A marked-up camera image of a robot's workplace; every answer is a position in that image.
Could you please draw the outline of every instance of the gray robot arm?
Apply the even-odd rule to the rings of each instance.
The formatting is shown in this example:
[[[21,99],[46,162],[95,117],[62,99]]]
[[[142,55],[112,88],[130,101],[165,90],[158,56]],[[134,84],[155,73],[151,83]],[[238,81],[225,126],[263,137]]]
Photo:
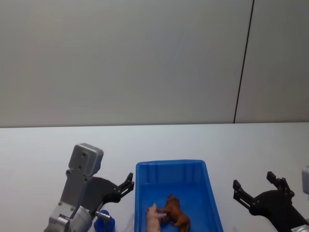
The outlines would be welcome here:
[[[98,210],[107,202],[119,202],[133,190],[133,174],[120,186],[93,177],[100,169],[102,157],[103,151],[89,144],[74,147],[62,196],[44,232],[87,232],[95,216],[110,220],[109,215]]]

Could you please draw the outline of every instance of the blue plastic bin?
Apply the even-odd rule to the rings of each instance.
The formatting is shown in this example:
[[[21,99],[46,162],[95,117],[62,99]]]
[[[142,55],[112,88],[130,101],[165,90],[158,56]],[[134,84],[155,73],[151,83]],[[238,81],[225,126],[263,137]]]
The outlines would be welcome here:
[[[190,232],[223,232],[206,164],[201,160],[141,162],[136,165],[134,232],[146,232],[147,207],[163,208],[167,196],[180,199],[191,220]],[[178,232],[170,223],[162,232]]]

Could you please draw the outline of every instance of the toy pig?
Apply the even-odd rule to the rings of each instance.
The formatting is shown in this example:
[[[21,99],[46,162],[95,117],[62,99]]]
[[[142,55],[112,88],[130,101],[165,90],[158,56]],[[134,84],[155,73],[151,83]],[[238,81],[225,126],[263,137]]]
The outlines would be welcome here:
[[[159,219],[165,217],[166,214],[159,214],[156,210],[156,204],[147,209],[147,232],[160,232]]]

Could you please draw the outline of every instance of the black line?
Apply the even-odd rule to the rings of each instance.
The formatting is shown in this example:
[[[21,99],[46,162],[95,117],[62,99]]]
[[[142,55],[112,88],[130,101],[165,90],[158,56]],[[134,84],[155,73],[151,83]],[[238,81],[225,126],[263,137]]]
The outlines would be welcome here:
[[[242,75],[243,75],[243,68],[245,67],[245,60],[246,60],[246,54],[247,54],[247,47],[248,47],[248,40],[249,40],[249,34],[250,34],[251,21],[252,21],[253,8],[254,8],[254,0],[252,1],[251,15],[250,15],[250,21],[249,21],[249,27],[248,27],[248,33],[247,33],[247,41],[246,41],[246,47],[245,47],[245,54],[243,56],[243,61],[242,61],[240,82],[239,82],[239,87],[238,87],[238,94],[237,94],[237,100],[236,100],[236,107],[235,107],[235,114],[234,114],[234,121],[233,121],[233,123],[235,123],[235,119],[236,119],[236,112],[237,112],[239,93],[240,93],[240,86],[241,86]]]

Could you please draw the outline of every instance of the animal figurine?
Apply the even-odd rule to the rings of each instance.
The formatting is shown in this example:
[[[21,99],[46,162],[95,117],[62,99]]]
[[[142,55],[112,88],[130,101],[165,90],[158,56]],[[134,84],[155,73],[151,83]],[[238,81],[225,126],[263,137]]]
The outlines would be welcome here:
[[[147,209],[147,232],[160,232],[159,219],[165,217],[166,214],[159,214],[157,212],[156,204]]]
[[[161,223],[171,221],[173,226],[178,226],[179,232],[188,232],[190,219],[180,210],[179,199],[174,195],[169,195],[163,209],[157,209],[159,213],[166,213],[166,217],[161,219]]]

